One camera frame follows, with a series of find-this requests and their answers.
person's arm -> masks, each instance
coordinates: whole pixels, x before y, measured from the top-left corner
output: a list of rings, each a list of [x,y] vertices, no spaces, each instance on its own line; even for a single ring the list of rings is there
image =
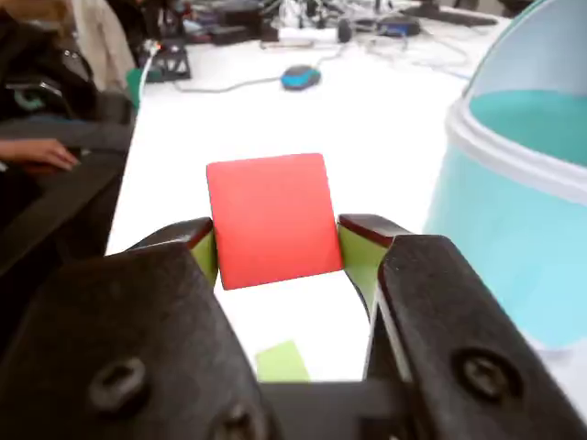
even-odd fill
[[[118,18],[105,0],[72,2],[78,44],[94,73],[98,90],[105,90],[115,78],[121,90],[127,87],[127,74],[135,68],[127,37]]]
[[[102,9],[101,30],[106,51],[110,60],[112,60],[112,73],[115,75],[118,86],[125,90],[127,88],[127,75],[137,66],[130,52],[127,35],[118,17],[106,0],[100,0],[100,8]]]
[[[70,171],[78,160],[55,139],[0,140],[0,161],[41,163]]]

screw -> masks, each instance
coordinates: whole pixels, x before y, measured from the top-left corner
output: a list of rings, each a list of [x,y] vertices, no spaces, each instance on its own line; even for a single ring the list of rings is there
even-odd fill
[[[265,440],[265,422],[255,417],[242,403],[232,405],[216,424],[213,440]]]
[[[487,357],[465,360],[464,375],[470,385],[491,400],[500,401],[509,391],[507,377],[499,365]]]
[[[122,415],[135,411],[147,396],[147,369],[138,357],[111,362],[92,379],[88,395],[100,413]]]
[[[457,376],[473,394],[490,402],[522,395],[522,380],[503,357],[480,348],[466,348],[453,358]]]

electronic equipment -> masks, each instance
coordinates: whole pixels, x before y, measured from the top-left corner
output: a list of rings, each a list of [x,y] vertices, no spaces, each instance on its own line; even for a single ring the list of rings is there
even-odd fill
[[[320,83],[322,74],[312,66],[293,66],[286,70],[281,78],[285,90],[302,91]]]
[[[466,12],[449,12],[440,9],[437,0],[423,0],[420,6],[402,9],[402,14],[410,17],[427,18],[457,26],[492,26],[497,24],[494,18],[474,16]]]
[[[352,29],[346,19],[338,21],[336,27],[316,29],[312,27],[266,27],[261,40],[265,42],[301,43],[348,43]]]
[[[377,34],[386,37],[413,37],[420,32],[420,20],[411,16],[385,16],[377,22]]]

black chair armrest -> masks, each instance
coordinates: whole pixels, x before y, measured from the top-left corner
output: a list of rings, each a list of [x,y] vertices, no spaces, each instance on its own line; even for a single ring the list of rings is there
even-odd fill
[[[47,192],[0,232],[0,279],[61,226],[72,220],[121,172],[119,160],[87,156],[67,184]]]
[[[54,238],[121,171],[117,158],[86,157],[67,184],[42,195],[0,232],[0,357],[33,292],[64,262]]]

white cable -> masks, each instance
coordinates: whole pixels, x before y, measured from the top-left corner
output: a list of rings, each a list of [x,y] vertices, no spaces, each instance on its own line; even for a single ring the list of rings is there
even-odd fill
[[[140,74],[140,81],[138,82],[138,97],[139,98],[140,98],[140,96],[143,95],[143,89],[145,88],[145,83],[147,82],[147,77],[149,76],[150,66],[153,64],[153,59],[155,58],[155,55],[157,55],[157,53],[161,49],[161,46],[156,41],[148,40],[145,42],[144,48],[148,51],[149,58],[147,59],[147,62],[145,62],[145,65],[143,66],[143,72]]]

